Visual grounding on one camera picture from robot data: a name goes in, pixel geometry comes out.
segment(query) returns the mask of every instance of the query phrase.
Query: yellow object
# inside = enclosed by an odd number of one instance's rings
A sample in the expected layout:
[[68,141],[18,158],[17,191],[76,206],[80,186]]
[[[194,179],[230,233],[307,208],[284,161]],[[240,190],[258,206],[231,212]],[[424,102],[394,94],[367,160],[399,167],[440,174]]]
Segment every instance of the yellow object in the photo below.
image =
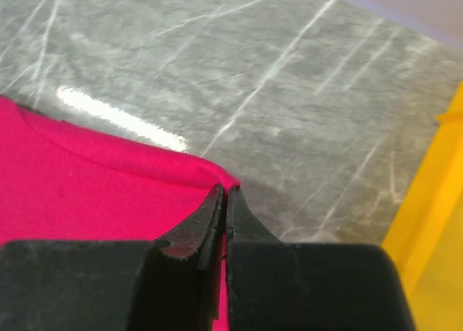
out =
[[463,330],[463,82],[438,120],[383,242],[419,331]]

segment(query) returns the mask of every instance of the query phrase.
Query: red cloth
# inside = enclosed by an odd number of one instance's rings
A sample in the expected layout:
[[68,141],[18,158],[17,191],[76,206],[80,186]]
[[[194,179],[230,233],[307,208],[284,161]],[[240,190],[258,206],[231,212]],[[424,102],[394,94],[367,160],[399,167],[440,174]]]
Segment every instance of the red cloth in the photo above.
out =
[[[0,246],[11,239],[153,240],[210,189],[239,184],[192,155],[101,134],[0,97]],[[228,329],[222,270],[221,318]]]

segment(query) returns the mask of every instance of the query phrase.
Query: marble countertop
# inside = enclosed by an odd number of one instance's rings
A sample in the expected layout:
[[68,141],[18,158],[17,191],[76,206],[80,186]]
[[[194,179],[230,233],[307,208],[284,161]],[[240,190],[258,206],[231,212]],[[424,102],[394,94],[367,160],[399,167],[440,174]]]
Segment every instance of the marble countertop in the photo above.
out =
[[203,156],[285,241],[379,243],[463,53],[340,0],[0,0],[0,93]]

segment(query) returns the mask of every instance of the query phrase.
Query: gray marble surface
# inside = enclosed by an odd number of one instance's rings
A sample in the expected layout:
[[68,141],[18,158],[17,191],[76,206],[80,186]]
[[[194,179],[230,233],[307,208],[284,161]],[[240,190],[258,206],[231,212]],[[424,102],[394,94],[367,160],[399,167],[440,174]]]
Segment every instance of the gray marble surface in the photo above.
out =
[[0,93],[201,155],[285,241],[379,243],[463,53],[340,0],[0,0]]

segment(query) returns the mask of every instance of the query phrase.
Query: pink fabric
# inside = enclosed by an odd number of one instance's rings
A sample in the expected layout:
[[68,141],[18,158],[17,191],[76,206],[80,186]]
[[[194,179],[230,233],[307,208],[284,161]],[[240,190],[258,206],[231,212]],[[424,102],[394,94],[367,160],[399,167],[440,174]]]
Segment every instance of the pink fabric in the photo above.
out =
[[[0,97],[0,246],[12,239],[153,240],[213,185],[239,184],[192,155],[39,116]],[[221,318],[228,330],[222,270]]]

